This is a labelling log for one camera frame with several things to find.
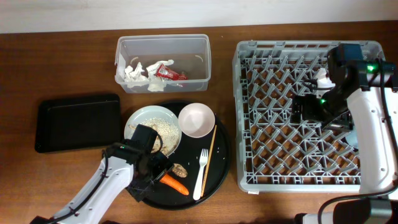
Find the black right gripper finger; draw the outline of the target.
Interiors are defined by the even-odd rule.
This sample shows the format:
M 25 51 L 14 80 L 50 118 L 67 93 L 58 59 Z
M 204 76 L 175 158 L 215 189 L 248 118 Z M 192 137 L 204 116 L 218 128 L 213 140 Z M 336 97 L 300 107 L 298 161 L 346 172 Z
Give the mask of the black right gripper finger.
M 295 96 L 292 100 L 292 112 L 290 115 L 291 123 L 301 123 L 307 120 L 305 105 L 308 98 L 306 96 Z
M 335 131 L 352 131 L 354 129 L 354 121 L 351 113 L 349 111 L 345 111 L 335 119 L 324 123 L 323 129 Z

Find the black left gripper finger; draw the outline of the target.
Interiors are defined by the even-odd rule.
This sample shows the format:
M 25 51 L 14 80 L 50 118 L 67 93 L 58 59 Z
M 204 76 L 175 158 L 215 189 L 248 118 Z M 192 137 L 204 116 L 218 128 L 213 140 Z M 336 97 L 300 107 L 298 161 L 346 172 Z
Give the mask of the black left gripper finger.
M 149 163 L 152 183 L 159 182 L 173 167 L 173 162 L 167 156 L 153 155 Z
M 131 182 L 127 191 L 135 201 L 140 202 L 153 190 L 153 182 Z

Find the brown walnut shell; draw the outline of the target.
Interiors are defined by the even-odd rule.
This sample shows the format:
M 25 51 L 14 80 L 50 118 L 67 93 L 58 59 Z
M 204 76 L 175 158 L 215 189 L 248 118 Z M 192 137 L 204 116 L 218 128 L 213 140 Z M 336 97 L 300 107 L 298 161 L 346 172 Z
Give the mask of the brown walnut shell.
M 188 172 L 186 171 L 186 169 L 181 164 L 177 164 L 177 163 L 174 163 L 172 172 L 176 176 L 181 177 L 181 178 L 186 178 L 188 175 Z

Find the light blue cup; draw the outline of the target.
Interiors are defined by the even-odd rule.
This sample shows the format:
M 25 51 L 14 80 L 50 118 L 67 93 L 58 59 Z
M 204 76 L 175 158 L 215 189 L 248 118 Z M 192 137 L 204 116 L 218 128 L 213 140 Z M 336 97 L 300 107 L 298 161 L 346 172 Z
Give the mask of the light blue cup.
M 345 136 L 345 141 L 348 145 L 353 147 L 355 150 L 358 150 L 358 137 L 357 137 L 357 131 L 355 128 L 353 128 L 352 131 L 350 131 L 346 136 Z

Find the orange carrot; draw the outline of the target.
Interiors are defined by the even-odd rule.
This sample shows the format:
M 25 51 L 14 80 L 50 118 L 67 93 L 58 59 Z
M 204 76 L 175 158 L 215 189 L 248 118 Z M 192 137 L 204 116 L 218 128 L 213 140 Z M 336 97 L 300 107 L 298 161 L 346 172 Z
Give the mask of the orange carrot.
M 179 181 L 175 180 L 172 176 L 168 174 L 165 174 L 163 178 L 160 179 L 160 182 L 175 189 L 177 192 L 179 192 L 182 195 L 189 195 L 188 189 L 183 184 L 181 184 Z

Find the pink bowl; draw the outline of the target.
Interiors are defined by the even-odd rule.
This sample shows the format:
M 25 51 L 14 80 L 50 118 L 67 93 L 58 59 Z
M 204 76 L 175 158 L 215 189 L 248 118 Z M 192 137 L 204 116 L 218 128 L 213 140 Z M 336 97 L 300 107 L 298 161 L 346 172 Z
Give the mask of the pink bowl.
M 191 138 L 202 138 L 215 126 L 215 114 L 202 103 L 190 103 L 178 115 L 182 133 Z

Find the white napkin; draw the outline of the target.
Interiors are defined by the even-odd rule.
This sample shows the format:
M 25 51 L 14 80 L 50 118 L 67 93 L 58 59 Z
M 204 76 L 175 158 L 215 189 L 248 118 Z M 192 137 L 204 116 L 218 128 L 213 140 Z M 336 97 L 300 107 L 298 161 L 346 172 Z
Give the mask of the white napkin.
M 142 64 L 139 62 L 137 67 L 133 69 L 130 65 L 127 66 L 124 70 L 125 76 L 124 81 L 128 82 L 128 88 L 132 88 L 134 86 L 143 86 L 143 84 L 133 84 L 133 82 L 149 82 L 148 90 L 151 92 L 164 91 L 166 84 L 163 79 L 157 77 L 155 74 L 161 65 L 173 65 L 173 60 L 161 60 L 152 65 L 149 65 L 146 68 L 147 76 L 142 73 L 145 72 Z

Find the red snack wrapper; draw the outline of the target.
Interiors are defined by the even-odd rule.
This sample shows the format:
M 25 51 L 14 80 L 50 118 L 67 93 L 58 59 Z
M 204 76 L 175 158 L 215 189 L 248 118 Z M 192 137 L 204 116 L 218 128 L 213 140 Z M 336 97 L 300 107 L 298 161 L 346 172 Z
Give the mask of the red snack wrapper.
M 177 81 L 177 80 L 186 80 L 187 77 L 182 74 L 182 73 L 177 73 L 173 70 L 171 70 L 169 67 L 167 67 L 164 64 L 161 64 L 159 68 L 157 69 L 155 76 L 160 77 L 160 78 L 166 78 L 169 80 Z

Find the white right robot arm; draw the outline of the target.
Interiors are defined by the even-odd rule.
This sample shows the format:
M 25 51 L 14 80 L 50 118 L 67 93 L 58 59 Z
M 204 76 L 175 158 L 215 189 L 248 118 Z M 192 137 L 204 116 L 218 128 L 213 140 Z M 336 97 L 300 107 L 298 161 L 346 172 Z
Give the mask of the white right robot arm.
M 339 44 L 327 54 L 333 87 L 321 95 L 295 96 L 291 122 L 355 131 L 361 163 L 359 194 L 326 201 L 295 223 L 397 223 L 397 67 L 365 59 L 358 44 Z

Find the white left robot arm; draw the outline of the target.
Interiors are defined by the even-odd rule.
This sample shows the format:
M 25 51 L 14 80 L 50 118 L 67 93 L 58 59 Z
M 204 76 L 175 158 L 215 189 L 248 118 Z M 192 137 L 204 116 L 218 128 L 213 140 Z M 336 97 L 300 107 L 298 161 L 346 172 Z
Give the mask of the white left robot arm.
M 157 131 L 138 125 L 131 138 L 103 151 L 96 172 L 68 204 L 51 218 L 37 216 L 31 222 L 99 223 L 123 190 L 140 202 L 173 167 L 162 152 L 151 153 L 156 139 L 161 139 Z

